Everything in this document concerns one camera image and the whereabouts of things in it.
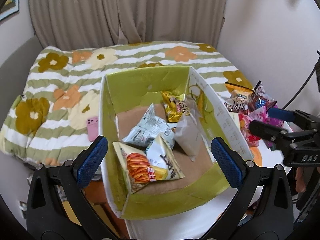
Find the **person right hand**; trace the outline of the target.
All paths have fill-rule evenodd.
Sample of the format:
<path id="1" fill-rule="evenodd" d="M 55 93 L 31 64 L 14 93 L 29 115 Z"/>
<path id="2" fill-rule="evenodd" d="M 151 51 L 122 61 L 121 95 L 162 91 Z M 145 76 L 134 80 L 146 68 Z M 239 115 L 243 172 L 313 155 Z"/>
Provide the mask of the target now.
<path id="1" fill-rule="evenodd" d="M 305 182 L 306 169 L 303 167 L 298 167 L 296 170 L 296 192 L 303 193 L 306 191 L 306 182 Z"/>

